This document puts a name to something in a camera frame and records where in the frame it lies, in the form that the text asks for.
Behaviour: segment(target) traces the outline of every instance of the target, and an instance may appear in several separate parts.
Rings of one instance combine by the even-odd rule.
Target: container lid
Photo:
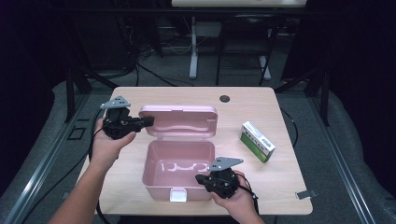
[[[144,105],[139,116],[154,117],[154,125],[146,130],[155,137],[213,137],[218,124],[216,108],[211,105]]]

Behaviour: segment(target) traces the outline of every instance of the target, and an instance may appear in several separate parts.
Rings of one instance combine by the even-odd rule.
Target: finger
[[[96,121],[96,128],[95,128],[95,132],[97,133],[99,130],[102,129],[103,127],[103,120],[105,118],[100,118],[99,120]]]
[[[131,132],[123,136],[122,138],[118,139],[117,142],[119,142],[121,147],[125,147],[126,145],[134,141],[135,137],[136,137],[136,132]]]
[[[220,198],[220,196],[215,192],[210,192],[210,194],[212,195],[213,201],[215,201],[216,204],[221,205],[222,198]]]
[[[242,172],[240,172],[240,171],[238,171],[238,170],[233,170],[233,172],[234,172],[234,173],[236,173],[236,174],[238,174],[238,175],[245,176],[245,174],[244,174],[244,173],[242,173]]]

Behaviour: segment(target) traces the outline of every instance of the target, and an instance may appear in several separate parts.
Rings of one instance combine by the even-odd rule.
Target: green box
[[[262,163],[267,162],[275,150],[272,144],[253,124],[249,121],[242,125],[241,141],[259,158]]]

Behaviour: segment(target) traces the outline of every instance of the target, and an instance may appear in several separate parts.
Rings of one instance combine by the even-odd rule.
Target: silver bracket
[[[305,190],[305,191],[301,191],[299,193],[296,192],[296,197],[298,199],[305,199],[305,198],[315,198],[318,196],[318,193],[316,190],[312,189],[312,190]]]
[[[242,162],[244,162],[244,160],[242,160],[242,159],[217,157],[207,170],[208,171],[222,171],[222,170],[228,169],[228,168],[235,166],[236,164],[239,164]]]
[[[117,96],[116,98],[108,101],[107,103],[101,104],[100,108],[101,109],[113,109],[113,108],[123,108],[131,106],[125,98],[123,98],[121,95]]]

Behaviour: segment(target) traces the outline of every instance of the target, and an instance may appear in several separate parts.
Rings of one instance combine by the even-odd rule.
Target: gray carpet
[[[211,45],[213,42],[211,40],[206,41],[207,44],[205,45],[204,42],[200,47],[198,78],[195,80],[188,78],[190,53],[179,55],[173,53],[172,50],[166,50],[164,58],[161,59],[155,53],[152,53],[150,57],[141,61],[141,63],[163,77],[189,82],[194,86],[214,86],[216,57],[213,55],[214,49],[212,48],[213,45]],[[282,84],[280,76],[291,40],[279,38],[277,43],[274,57],[270,62],[270,71],[273,79],[263,85],[272,88]],[[248,78],[221,77],[220,86],[257,86],[259,80],[259,76]],[[121,86],[134,86],[136,72],[126,77],[112,79],[112,81]],[[180,86],[189,85],[184,82],[172,82]],[[66,174],[88,149],[93,115],[99,104],[107,101],[111,95],[111,90],[101,83],[91,80],[91,84],[94,90],[90,95],[85,96],[76,92],[78,102],[83,103],[83,106],[78,111],[70,129],[65,132],[65,137],[59,145],[60,152],[55,156],[50,172],[43,184],[39,186],[37,195],[34,195],[33,204]],[[150,73],[140,70],[139,86],[166,86],[166,84]],[[318,192],[318,197],[311,200],[314,207],[311,215],[281,216],[277,218],[277,223],[361,223],[345,183],[335,165],[331,145],[326,134],[321,129],[320,121],[316,118],[316,113],[318,112],[312,106],[312,101],[315,102],[316,100],[304,97],[301,92],[303,86],[304,84],[301,84],[291,91],[280,93],[277,95],[277,99],[281,108],[291,115],[297,125],[298,141],[295,153],[307,188],[315,189]],[[15,204],[21,198],[23,189],[32,178],[35,169],[42,162],[48,151],[54,147],[54,143],[59,140],[57,139],[58,134],[64,129],[64,119],[66,118],[64,83],[54,88],[54,92],[56,94],[55,105],[52,108],[48,122],[24,165],[7,192],[0,199],[1,223],[5,223],[10,212],[15,209]],[[284,114],[284,119],[290,134],[290,141],[293,142],[296,138],[294,126],[286,114]],[[370,169],[364,164],[359,136],[342,104],[332,94],[329,104],[329,122],[333,136],[346,158],[346,162],[356,179],[363,198],[367,202],[367,206],[373,214],[375,222],[396,223],[396,219],[384,211],[384,206],[391,202],[391,197],[377,184]],[[82,163],[39,203],[25,223],[46,223],[49,220],[63,202],[64,195],[74,187],[81,165]],[[106,217],[111,223],[117,223],[120,218],[117,216]],[[264,216],[263,219],[266,223],[273,223],[275,217]],[[102,222],[96,217],[94,223]]]

